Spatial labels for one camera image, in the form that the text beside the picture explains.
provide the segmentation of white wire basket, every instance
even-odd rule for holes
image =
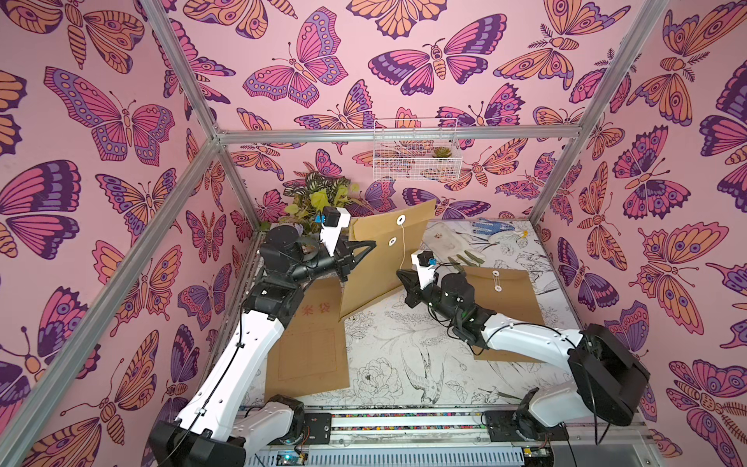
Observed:
[[[415,133],[413,119],[380,119],[377,120],[373,131],[373,179],[411,181],[437,181],[441,183],[453,182],[459,177],[462,167],[462,149],[456,139],[456,127],[434,126],[428,129],[417,128]],[[396,134],[388,134],[384,125],[396,128]],[[412,136],[407,137],[408,129]],[[448,157],[437,157],[436,150],[450,152]]]

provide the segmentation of butterfly illustration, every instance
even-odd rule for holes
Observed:
[[[288,0],[267,0],[284,13],[298,19],[293,5]],[[236,0],[222,2],[216,0],[188,0],[184,5],[184,14],[197,21],[230,26],[243,17],[236,25],[236,34],[247,39],[259,39],[264,36],[269,25],[267,11],[262,0]]]
[[[714,398],[735,398],[747,392],[747,368],[732,365],[720,368],[704,360],[692,362],[692,370],[685,362],[670,362],[669,369],[682,381],[675,380],[680,389],[667,388],[666,395],[679,410],[687,412],[687,424],[701,438],[708,441],[725,466],[740,467],[742,460],[721,420],[737,439],[743,441],[744,432],[729,415],[745,414],[740,402],[716,402]]]
[[[405,188],[402,196],[408,206],[436,200],[436,217],[446,220],[474,217],[490,209],[490,205],[484,201],[456,201],[452,198],[440,198],[420,188]]]
[[[26,327],[21,327],[21,332],[26,337],[25,353],[11,352],[6,346],[0,346],[0,351],[11,356],[22,357],[26,371],[33,374],[34,381],[38,382],[46,371],[45,365],[49,366],[52,363],[87,311],[88,305],[78,302],[78,292],[57,287],[47,300],[39,320],[37,353],[35,355],[31,353],[31,343],[28,340]],[[96,370],[96,362],[101,358],[98,353],[100,348],[101,346],[97,344],[93,349],[83,368],[78,372],[77,379],[83,379],[91,371]],[[9,362],[0,362],[0,433],[5,430],[29,392],[31,392],[31,385],[21,367]]]
[[[747,320],[741,320],[737,323],[734,323],[729,329],[734,334],[734,338],[731,340],[731,342],[721,344],[719,345],[719,347],[721,347],[722,349],[731,349],[734,347],[739,347],[740,345],[747,345]]]
[[[606,68],[594,69],[581,76],[581,79],[578,80],[571,90],[571,97],[568,101],[577,104],[594,96],[594,92],[597,90],[599,83],[601,83],[605,71],[607,71]]]
[[[422,122],[418,116],[413,114],[408,108],[400,107],[397,109],[397,117],[394,121],[394,127],[398,129],[420,128]],[[407,172],[412,166],[412,157],[414,154],[430,154],[433,151],[432,140],[396,140],[382,144],[382,147],[376,150],[376,162],[378,168],[394,169]],[[374,166],[374,151],[365,151],[353,156],[353,160],[358,164],[366,167]]]
[[[526,180],[518,182],[508,182],[495,187],[495,193],[503,192],[507,196],[515,196],[520,200],[533,200],[539,196],[539,191],[545,186],[545,182],[550,176],[550,172],[555,168],[555,159],[553,152],[543,152],[534,165],[534,175],[527,175],[524,172]]]
[[[182,324],[176,330],[174,345],[171,350],[171,382],[166,380],[166,392],[161,398],[164,401],[179,396],[187,391],[185,381],[189,381],[197,375],[197,360],[199,359],[199,347],[194,347],[194,339],[189,328]]]
[[[96,180],[109,197],[112,208],[125,215],[125,225],[131,234],[131,245],[134,245],[176,186],[176,169],[172,167],[163,172],[152,190],[150,183],[148,188],[138,183],[143,189],[140,191],[128,182],[105,173],[97,174]]]
[[[682,449],[677,446],[671,439],[664,436],[662,433],[649,428],[651,432],[651,438],[656,442],[656,447],[664,457],[677,457],[682,454]]]
[[[282,201],[280,192],[273,189],[262,196],[262,203],[254,199],[257,205],[257,216],[262,222],[277,222],[278,219],[285,215],[285,208],[288,207],[286,202]]]
[[[202,91],[202,95],[208,101],[230,104],[231,101],[229,98],[205,84],[210,82],[210,79],[205,75],[233,76],[236,72],[214,60],[211,60],[210,58],[199,57],[197,48],[192,44],[192,39],[187,35],[184,26],[175,19],[170,19],[170,21],[171,28],[174,30],[174,34],[176,34],[176,38],[179,40],[179,45],[182,47],[185,57],[187,57],[187,61],[189,62],[190,68],[197,80],[197,86],[199,86],[199,89]],[[155,35],[155,31],[153,31],[153,38],[155,39],[156,45],[158,45],[158,50],[161,52],[161,58],[164,60],[164,65],[166,65],[166,74],[164,75],[164,97],[171,97],[177,88],[179,89],[180,94],[183,93],[184,90],[182,89],[182,83],[179,82],[179,77],[176,75],[176,72],[174,72],[171,60],[167,57],[166,52],[161,45],[161,41],[159,41],[158,37]],[[185,96],[185,116],[187,117],[187,120],[190,119],[191,114],[192,104]]]
[[[561,219],[564,219],[569,226],[573,222],[573,209],[571,209],[571,201],[568,199],[573,194],[573,190],[569,190],[569,188],[581,174],[582,168],[580,162],[572,165],[560,184],[560,188],[555,192],[555,196],[550,200],[550,209],[558,214]]]
[[[18,108],[25,96],[26,80],[0,69],[0,112]],[[0,114],[0,155],[16,153],[16,145],[23,140],[20,131],[13,115]]]
[[[700,132],[705,136],[701,155],[710,157],[715,154],[734,150],[724,161],[727,165],[747,161],[747,110],[743,102],[747,99],[747,62],[740,65],[726,82],[721,96],[716,100],[716,108],[737,118],[709,115],[701,122]],[[734,205],[742,212],[747,212],[747,164],[739,166],[729,173],[717,188],[735,198]]]
[[[130,114],[129,105],[124,108],[120,103],[120,113],[99,88],[53,67],[46,67],[44,85],[65,102],[70,118],[93,128],[91,135],[102,161],[124,161],[128,146],[134,145],[140,162],[158,165],[159,143],[168,141],[169,130],[174,126],[169,109],[145,104]]]
[[[435,84],[434,72],[443,80],[446,79],[448,68],[454,81],[464,84],[473,74],[485,71],[488,68],[485,58],[467,54],[490,55],[505,30],[506,15],[497,13],[485,16],[454,34],[443,50],[438,47],[438,43],[444,40],[441,38],[433,44],[423,45],[430,47],[430,53],[411,49],[394,50],[372,58],[368,68],[379,79],[394,86],[407,78],[400,87],[404,96],[431,94]]]
[[[296,40],[296,56],[290,66],[272,65],[247,78],[244,90],[251,97],[266,96],[276,101],[288,97],[306,108],[319,99],[319,89],[313,83],[332,86],[347,76],[339,59],[334,56],[340,45],[335,33],[337,15],[320,7],[301,26]],[[288,43],[288,54],[291,43]]]
[[[213,193],[213,201],[220,212],[223,212],[223,205],[220,204],[220,195],[223,192],[223,182],[226,180],[226,171],[220,162],[212,161],[205,171],[205,175],[200,176],[202,186]],[[192,191],[190,196],[197,194],[199,185]]]
[[[174,421],[179,412],[187,406],[188,399],[179,397],[187,391],[186,381],[197,376],[199,359],[199,347],[194,347],[194,338],[189,328],[184,324],[176,330],[174,345],[171,347],[171,381],[166,380],[166,392],[161,397],[161,402],[166,402],[161,407],[161,411],[155,418],[153,426],[159,421]],[[150,443],[146,442],[145,451],[141,467],[151,466],[155,463],[155,456],[150,448]]]
[[[631,219],[640,219],[649,212],[663,219],[672,208],[681,208],[690,196],[689,190],[679,183],[651,178],[669,173],[669,170],[654,173],[658,166],[654,166],[654,162],[664,147],[668,130],[667,126],[655,126],[649,133],[638,134],[633,147],[625,151],[615,163],[615,178],[635,177],[625,185],[626,190],[635,190],[622,204],[623,212]]]
[[[192,285],[179,292],[177,304],[187,312],[187,316],[197,316],[199,330],[210,324],[212,312],[216,315],[226,309],[226,291],[231,280],[231,265],[224,265],[214,278],[213,285],[206,283],[208,288]]]
[[[192,211],[187,210],[185,215],[187,217],[187,225],[192,229],[192,245],[198,249],[199,260],[204,263],[212,256],[213,260],[217,261],[220,254],[220,245],[223,244],[223,229],[226,228],[226,215],[220,216],[218,221],[215,222],[215,213],[212,213],[210,222],[208,222],[208,218],[203,211],[201,223]]]
[[[565,117],[561,117],[560,114],[549,107],[538,107],[534,109],[532,116],[537,125],[578,125],[581,117],[583,117],[583,109],[584,107],[577,108],[568,115],[568,112],[561,108],[560,111],[565,114]],[[546,141],[548,139],[550,138],[538,137],[537,141]]]
[[[633,91],[627,105],[642,97],[650,107],[659,105],[659,114],[673,123],[688,126],[692,122],[692,104],[687,93],[683,76],[690,82],[695,80],[695,73],[687,65],[694,65],[709,55],[709,52],[698,53],[712,43],[721,39],[732,29],[747,19],[747,2],[739,1],[719,5],[711,10],[700,21],[699,15],[685,19],[682,24],[674,24],[672,10],[664,16],[662,39],[667,49],[682,58],[692,57],[685,63],[676,57],[664,58],[659,65],[668,75],[649,79]]]
[[[573,82],[573,65],[558,51],[578,49],[579,43],[562,36],[580,36],[609,28],[629,10],[629,6],[623,7],[608,16],[599,13],[599,7],[592,1],[581,6],[581,0],[545,0],[545,12],[558,36],[553,37],[552,30],[541,24],[539,29],[544,39],[531,43],[529,48],[537,49],[547,44],[551,47],[514,58],[496,68],[493,74],[511,79],[527,79],[537,74],[539,79],[557,76],[563,79],[562,88],[567,90]]]
[[[734,265],[733,267],[724,267],[717,265],[716,263],[706,263],[706,266],[711,266],[720,272],[724,279],[721,282],[725,287],[747,296],[747,265]],[[735,303],[732,305],[734,308],[747,310],[747,303]]]
[[[49,34],[60,25],[63,13],[71,23],[67,26],[67,37],[75,62],[83,69],[86,61],[86,32],[96,51],[108,66],[120,73],[132,69],[132,57],[127,52],[143,39],[143,23],[129,13],[115,10],[92,11],[83,14],[78,9],[82,2],[27,0],[0,1],[5,15],[19,27],[36,34]]]
[[[643,348],[648,337],[648,308],[646,305],[635,300],[629,309],[622,310],[620,319],[605,320],[604,326],[640,361],[642,355],[639,356],[635,352]],[[646,385],[638,407],[641,409],[643,418],[649,421],[657,420],[656,399],[650,384]]]
[[[93,268],[99,273],[99,281],[106,284],[125,256],[117,248],[102,240],[96,242],[96,249],[92,253],[96,259]],[[175,245],[168,250],[158,260],[155,267],[153,267],[153,258],[151,258],[148,270],[142,273],[139,279],[135,280],[125,296],[125,301],[117,310],[117,314],[114,316],[117,319],[117,324],[109,335],[114,337],[120,325],[137,318],[143,308],[151,314],[163,314],[168,321],[170,316],[166,313],[166,308],[171,302],[171,286],[176,281],[181,265],[182,248],[179,245]]]
[[[477,162],[470,164],[469,168],[462,167],[459,170],[459,177],[452,182],[446,182],[444,186],[447,190],[462,190],[469,185],[473,173],[477,181],[483,187],[488,186],[488,176],[486,175],[486,172],[494,173],[495,175],[508,175],[509,173],[512,173],[516,170],[516,167],[518,167],[518,161],[516,159],[518,159],[519,153],[526,144],[526,138],[513,139],[498,148],[498,150],[493,152],[485,162],[480,164],[480,159],[483,157],[483,154],[485,154],[485,151],[492,148],[492,146],[488,146],[488,148],[480,154],[480,158],[477,159]],[[446,180],[453,178],[451,171],[448,176],[443,176],[438,173],[437,169],[426,169],[423,171],[423,176],[428,179],[438,180],[439,182],[445,182]]]
[[[249,222],[247,216],[241,214],[239,211],[234,210],[231,211],[231,220],[236,226],[236,238],[238,238],[239,241],[244,241],[254,235],[252,223]]]
[[[355,16],[376,19],[376,29],[392,39],[409,37],[418,21],[431,19],[446,10],[447,0],[352,0],[347,9]]]
[[[363,198],[351,198],[345,208],[351,216],[364,217],[380,212],[389,212],[397,208],[391,195],[396,193],[394,189],[394,180],[385,178],[376,180],[366,190]]]
[[[270,123],[259,115],[254,115],[241,107],[236,109],[244,128],[250,132],[270,131],[273,129]],[[283,180],[282,167],[268,156],[278,157],[278,149],[296,149],[306,143],[251,143],[241,146],[244,151],[232,152],[231,157],[234,164],[239,167],[254,167],[257,170],[269,170],[274,172],[278,180]]]
[[[238,279],[238,275],[241,273],[241,267],[244,266],[244,255],[236,250],[235,245],[231,245],[231,259],[234,267],[234,277]]]
[[[300,172],[297,170],[293,171],[297,176],[301,178],[283,182],[282,185],[284,187],[286,188],[305,187],[306,176],[312,172],[319,172],[321,175],[324,175],[325,177],[342,176],[342,168],[340,168],[339,165],[332,162],[332,158],[329,156],[329,153],[325,151],[324,149],[317,149],[317,154],[314,157],[314,165],[316,167],[314,165],[311,165],[310,162],[306,162],[306,161],[304,161],[303,164],[306,166],[305,172]]]
[[[599,159],[602,154],[604,154],[604,150],[608,147],[615,146],[617,143],[622,141],[622,138],[625,137],[625,130],[622,128],[605,128],[608,125],[612,125],[611,122],[604,122],[604,115],[602,114],[602,118],[594,125],[594,130],[592,131],[592,135],[589,137],[589,142],[586,145],[586,148],[590,148],[594,146],[594,149],[592,150],[592,160],[596,161]]]
[[[617,240],[610,234],[602,223],[611,225],[607,222],[607,218],[604,216],[605,209],[602,212],[604,206],[604,195],[607,192],[607,163],[602,161],[599,164],[599,168],[594,174],[594,178],[589,183],[589,188],[586,187],[581,190],[578,195],[578,205],[581,210],[587,214],[592,215],[581,221],[578,224],[579,229],[591,229],[589,238],[586,239],[586,252],[593,259],[599,259],[601,256],[606,262],[609,262],[612,266],[619,270],[627,269],[627,260],[625,255],[617,243]],[[612,205],[612,193],[610,193],[610,204],[607,209]]]
[[[197,153],[199,151],[199,147],[197,146],[197,140],[194,138],[194,135],[192,134],[192,130],[187,128],[187,159],[191,163],[195,157],[197,157]],[[205,175],[202,175],[199,177],[199,182],[197,182],[197,186],[192,190],[192,193],[189,195],[193,197],[199,192],[200,187],[202,187],[202,184],[205,184],[205,189],[208,190],[212,186],[212,192],[213,192],[213,200],[215,201],[215,205],[220,209],[221,212],[223,212],[223,205],[220,204],[220,195],[223,192],[223,182],[226,180],[226,171],[223,169],[223,165],[220,162],[211,162],[208,169],[205,171]]]
[[[439,107],[436,118],[440,119],[438,126],[504,126],[518,125],[517,113],[521,110],[524,101],[516,95],[517,89],[509,83],[501,86],[492,99],[488,102],[483,116],[484,101],[480,102],[480,111],[475,112],[471,105],[468,105],[472,117],[467,112],[461,111],[454,107]],[[471,147],[474,140],[459,140],[459,146],[462,151]]]
[[[563,237],[558,238],[558,272],[562,276],[566,287],[573,284],[578,289],[578,303],[586,305],[590,312],[600,308],[612,306],[620,300],[612,284],[605,278],[594,273],[587,273],[589,269],[583,261],[579,260],[571,244]]]
[[[0,214],[13,216],[0,222],[0,253],[18,256],[15,235],[38,256],[54,259],[60,244],[74,238],[80,228],[70,217],[37,213],[75,211],[80,180],[78,167],[65,160],[43,162],[10,180],[0,191]]]
[[[383,128],[376,121],[376,115],[371,111],[373,105],[374,101],[371,100],[371,96],[368,94],[366,83],[362,79],[359,79],[347,92],[342,112],[340,112],[338,106],[336,107],[337,111],[329,110],[329,112],[335,115],[302,115],[301,117],[297,117],[294,122],[309,130]],[[341,141],[335,144],[337,145],[337,151],[342,154],[342,146],[347,144],[347,142]]]
[[[65,416],[79,406],[100,409],[98,416],[74,423],[62,430],[36,441],[21,464],[23,467],[44,465],[91,466],[101,445],[101,432],[106,432],[118,445],[125,444],[125,423],[117,409],[134,411],[145,406],[153,398],[157,375],[153,373],[155,354],[158,352],[158,331],[151,332],[140,344],[122,377],[114,399],[109,394],[98,405],[80,403],[60,412]],[[112,379],[124,359],[114,369]]]
[[[215,342],[217,339],[218,339],[218,330],[209,330],[208,337],[205,338],[205,340],[208,341],[208,352],[213,351],[213,346],[215,345]]]
[[[683,269],[698,269],[696,267],[682,267],[711,251],[728,234],[729,228],[720,226],[717,222],[696,225],[686,225],[675,229],[671,234],[665,230],[653,231],[646,235],[643,229],[638,233],[643,235],[643,254],[648,264],[641,267],[637,281],[629,282],[641,286],[648,298],[656,297],[659,306],[666,310],[675,323],[685,326],[688,333],[703,335],[703,321],[701,321],[695,302],[680,284],[677,277],[686,284],[695,287],[681,276]]]
[[[635,63],[638,61],[638,59],[641,57],[641,54],[638,54],[635,59],[633,59],[633,63],[630,65],[630,69],[633,70],[633,72],[636,72],[636,65]],[[615,58],[615,50],[610,49],[607,51],[607,59],[606,60],[599,60],[597,62],[594,62],[594,65],[597,67],[604,66],[605,68],[595,69],[593,71],[588,72],[584,76],[581,77],[581,79],[578,80],[576,85],[574,86],[573,90],[571,90],[571,97],[568,99],[570,102],[573,102],[574,104],[577,104],[578,102],[584,101],[586,99],[590,99],[592,96],[594,96],[594,93],[597,90],[597,86],[599,83],[601,83],[602,78],[604,77],[604,73],[607,72],[607,67],[612,63],[612,60]],[[625,103],[625,100],[627,99],[627,94],[630,92],[630,73],[625,73],[625,77],[623,78],[620,85],[617,87],[617,91],[615,91],[615,95],[613,96],[612,100],[610,101],[610,110],[614,114],[617,112],[617,110],[620,109],[620,107]]]

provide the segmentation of bird illustration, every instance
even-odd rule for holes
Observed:
[[[419,351],[421,354],[421,358],[423,359],[425,377],[418,376],[407,365],[404,353],[402,353],[402,350],[400,350],[400,354],[402,354],[402,363],[405,366],[405,374],[407,374],[407,379],[410,381],[410,385],[412,385],[414,389],[420,389],[421,391],[423,391],[421,402],[436,403],[436,401],[438,401],[438,398],[441,397],[441,389],[444,387],[444,364],[441,363],[441,378],[438,381],[434,380],[430,367],[430,353],[428,352],[428,350],[426,350],[426,355],[423,355],[423,351]]]

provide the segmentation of white string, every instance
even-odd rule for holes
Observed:
[[[402,223],[400,227],[402,228],[402,262],[400,263],[400,269],[402,269],[402,265],[405,264],[405,255],[407,252],[405,250],[405,226]]]

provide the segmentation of kraft paper envelope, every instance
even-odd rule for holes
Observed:
[[[529,273],[518,269],[497,269],[494,267],[471,267],[464,266],[467,273],[467,281],[474,287],[474,301],[483,308],[491,309],[496,313],[502,313],[509,318],[514,318],[527,323],[544,324],[542,312],[537,303],[537,297],[532,288]],[[495,291],[493,283],[493,271],[500,272],[500,292]],[[500,332],[493,337],[497,339]],[[478,347],[472,347],[476,353],[480,352]],[[476,360],[491,360],[495,362],[538,362],[539,360],[509,352],[507,350],[485,349]]]
[[[364,307],[373,305],[402,286],[397,270],[412,269],[410,255],[420,249],[425,228],[433,217],[436,201],[431,200],[401,211],[359,217],[350,227],[350,240],[375,240],[373,249],[348,276],[342,292],[340,320]],[[403,230],[397,218],[404,214]],[[389,241],[396,238],[393,245]]]
[[[350,386],[345,323],[339,321],[340,280],[318,279],[267,355],[266,398],[290,398]]]

